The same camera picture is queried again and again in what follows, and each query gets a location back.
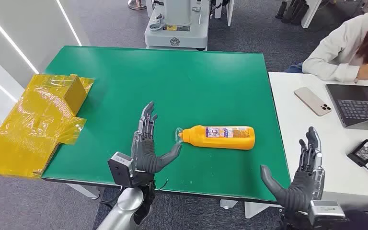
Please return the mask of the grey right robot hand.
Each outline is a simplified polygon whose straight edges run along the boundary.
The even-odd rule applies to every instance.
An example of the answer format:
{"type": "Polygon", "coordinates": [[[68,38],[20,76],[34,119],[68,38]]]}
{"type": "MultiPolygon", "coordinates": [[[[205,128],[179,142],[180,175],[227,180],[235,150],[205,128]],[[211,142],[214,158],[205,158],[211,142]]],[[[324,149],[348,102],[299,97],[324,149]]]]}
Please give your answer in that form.
{"type": "Polygon", "coordinates": [[[325,169],[322,167],[321,140],[314,127],[309,127],[306,138],[308,143],[299,140],[299,167],[288,188],[282,187],[272,177],[268,166],[260,166],[261,179],[267,189],[279,205],[292,211],[307,212],[312,200],[322,198],[324,188],[325,169]]]}

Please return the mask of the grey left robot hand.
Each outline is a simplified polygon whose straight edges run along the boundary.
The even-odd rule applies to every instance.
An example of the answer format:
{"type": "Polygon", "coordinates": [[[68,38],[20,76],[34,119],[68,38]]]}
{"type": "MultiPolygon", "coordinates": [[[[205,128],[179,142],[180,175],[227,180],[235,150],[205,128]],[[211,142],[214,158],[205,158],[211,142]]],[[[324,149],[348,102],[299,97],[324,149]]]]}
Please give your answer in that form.
{"type": "Polygon", "coordinates": [[[134,160],[134,173],[146,183],[154,180],[154,175],[175,160],[181,152],[182,144],[176,143],[171,150],[161,156],[155,153],[154,129],[158,115],[152,115],[154,102],[149,102],[142,110],[138,129],[134,132],[131,157],[134,160]]]}

